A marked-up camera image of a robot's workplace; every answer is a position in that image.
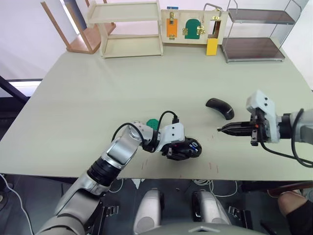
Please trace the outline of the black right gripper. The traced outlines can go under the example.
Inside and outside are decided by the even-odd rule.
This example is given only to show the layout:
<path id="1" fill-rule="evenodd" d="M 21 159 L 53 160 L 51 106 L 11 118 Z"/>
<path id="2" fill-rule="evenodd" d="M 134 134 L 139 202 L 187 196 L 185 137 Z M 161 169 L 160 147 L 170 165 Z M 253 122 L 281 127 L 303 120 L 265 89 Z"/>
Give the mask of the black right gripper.
<path id="1" fill-rule="evenodd" d="M 265 113 L 260 108 L 256 108 L 250 116 L 250 121 L 228 123 L 219 128 L 219 132 L 238 137 L 251 136 L 250 144 L 258 146 L 259 143 L 264 143 L 268 138 Z"/>

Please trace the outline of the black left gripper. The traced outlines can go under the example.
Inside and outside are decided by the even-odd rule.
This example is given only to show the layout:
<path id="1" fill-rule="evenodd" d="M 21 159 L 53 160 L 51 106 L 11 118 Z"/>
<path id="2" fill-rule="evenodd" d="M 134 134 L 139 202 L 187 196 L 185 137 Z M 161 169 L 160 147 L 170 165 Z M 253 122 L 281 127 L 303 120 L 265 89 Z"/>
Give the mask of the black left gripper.
<path id="1" fill-rule="evenodd" d="M 183 143 L 169 143 L 162 147 L 161 154 L 170 160 L 183 161 L 193 157 L 192 152 L 181 153 Z"/>

